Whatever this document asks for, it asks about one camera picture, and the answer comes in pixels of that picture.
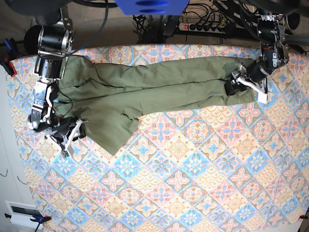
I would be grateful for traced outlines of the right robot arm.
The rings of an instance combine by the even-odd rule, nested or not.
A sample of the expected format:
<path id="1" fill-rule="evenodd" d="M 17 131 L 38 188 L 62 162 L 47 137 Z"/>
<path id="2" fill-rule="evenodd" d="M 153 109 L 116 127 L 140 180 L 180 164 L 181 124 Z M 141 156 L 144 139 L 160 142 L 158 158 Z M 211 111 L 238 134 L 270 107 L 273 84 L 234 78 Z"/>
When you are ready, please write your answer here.
<path id="1" fill-rule="evenodd" d="M 34 74 L 39 77 L 33 89 L 33 105 L 28 116 L 28 127 L 44 133 L 61 148 L 62 157 L 72 156 L 75 140 L 85 137 L 86 119 L 78 116 L 58 116 L 54 100 L 62 92 L 58 83 L 64 77 L 72 50 L 73 29 L 66 5 L 45 16 L 38 35 L 38 57 Z"/>

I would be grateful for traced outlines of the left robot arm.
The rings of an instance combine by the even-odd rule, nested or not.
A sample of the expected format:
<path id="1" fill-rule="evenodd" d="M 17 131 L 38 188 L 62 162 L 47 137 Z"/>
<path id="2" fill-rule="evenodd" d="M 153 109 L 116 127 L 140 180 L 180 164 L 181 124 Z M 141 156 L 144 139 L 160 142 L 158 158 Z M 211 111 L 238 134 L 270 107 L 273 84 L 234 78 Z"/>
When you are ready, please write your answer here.
<path id="1" fill-rule="evenodd" d="M 241 63 L 237 70 L 231 73 L 230 80 L 225 83 L 228 96 L 251 88 L 259 96 L 268 96 L 267 78 L 278 68 L 289 62 L 285 44 L 285 29 L 280 23 L 280 13 L 269 11 L 266 7 L 275 9 L 275 3 L 266 1 L 263 4 L 253 0 L 248 4 L 255 6 L 254 12 L 244 7 L 239 0 L 240 19 L 247 31 L 260 42 L 261 56 L 249 65 Z"/>

